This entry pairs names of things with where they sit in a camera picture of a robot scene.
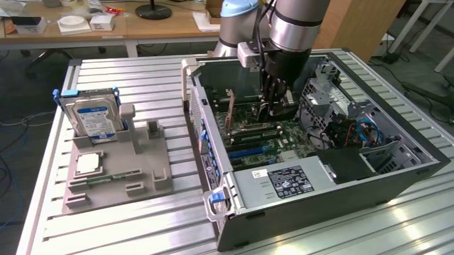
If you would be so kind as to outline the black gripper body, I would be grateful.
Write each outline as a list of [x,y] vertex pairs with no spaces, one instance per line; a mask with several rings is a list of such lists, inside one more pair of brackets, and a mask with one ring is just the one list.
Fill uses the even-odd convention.
[[301,74],[309,54],[311,49],[303,52],[269,52],[265,57],[264,80],[280,79],[291,86]]

